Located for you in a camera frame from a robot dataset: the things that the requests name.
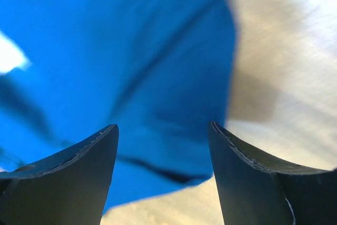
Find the blue t shirt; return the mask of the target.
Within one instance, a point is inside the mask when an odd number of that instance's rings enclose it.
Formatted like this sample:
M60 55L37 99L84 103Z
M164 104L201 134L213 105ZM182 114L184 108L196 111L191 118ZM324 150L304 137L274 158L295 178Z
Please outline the blue t shirt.
M116 124L107 209L210 179L235 41L226 0L1 0L1 169Z

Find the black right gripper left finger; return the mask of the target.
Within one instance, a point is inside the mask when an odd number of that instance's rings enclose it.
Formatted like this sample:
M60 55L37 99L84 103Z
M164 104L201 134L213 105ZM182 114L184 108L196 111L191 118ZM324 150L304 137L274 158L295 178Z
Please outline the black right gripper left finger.
M109 125L51 156L1 173L1 224L100 224L119 130Z

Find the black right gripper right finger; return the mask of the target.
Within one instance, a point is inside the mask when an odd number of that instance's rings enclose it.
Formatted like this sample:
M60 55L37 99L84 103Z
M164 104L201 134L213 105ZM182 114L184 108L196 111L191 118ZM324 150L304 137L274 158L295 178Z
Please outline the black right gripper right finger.
M336 224L336 171L292 163L209 125L225 224Z

